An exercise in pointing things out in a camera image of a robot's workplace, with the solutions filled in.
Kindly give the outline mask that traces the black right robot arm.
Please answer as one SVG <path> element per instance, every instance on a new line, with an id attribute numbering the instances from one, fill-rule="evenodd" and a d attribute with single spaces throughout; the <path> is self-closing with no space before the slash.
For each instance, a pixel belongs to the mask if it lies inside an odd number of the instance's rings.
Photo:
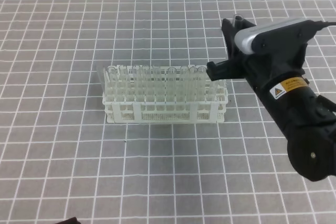
<path id="1" fill-rule="evenodd" d="M 255 25 L 240 15 L 222 21 L 228 58 L 209 62 L 213 81 L 245 79 L 285 138 L 289 160 L 316 182 L 335 175 L 335 104 L 304 78 L 308 41 L 332 22 L 288 18 Z"/>

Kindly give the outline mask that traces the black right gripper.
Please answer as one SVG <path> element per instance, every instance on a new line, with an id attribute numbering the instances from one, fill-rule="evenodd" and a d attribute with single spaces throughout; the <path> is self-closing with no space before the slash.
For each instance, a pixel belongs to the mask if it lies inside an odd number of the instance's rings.
<path id="1" fill-rule="evenodd" d="M 246 79 L 253 88 L 262 89 L 286 78 L 303 75 L 302 66 L 307 42 L 270 54 L 246 55 L 237 48 L 234 42 L 234 37 L 240 30 L 233 27 L 232 21 L 226 18 L 222 20 L 222 33 L 228 59 L 219 63 L 212 61 L 207 63 L 207 74 L 212 81 Z M 256 26 L 254 23 L 244 19 L 244 26 L 241 30 L 254 26 Z"/>

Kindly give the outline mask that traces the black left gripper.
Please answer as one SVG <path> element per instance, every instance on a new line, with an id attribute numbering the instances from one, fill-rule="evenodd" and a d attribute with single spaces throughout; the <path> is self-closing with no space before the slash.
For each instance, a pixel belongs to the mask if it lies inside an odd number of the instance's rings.
<path id="1" fill-rule="evenodd" d="M 76 217 L 72 217 L 56 224 L 79 224 L 79 221 Z"/>

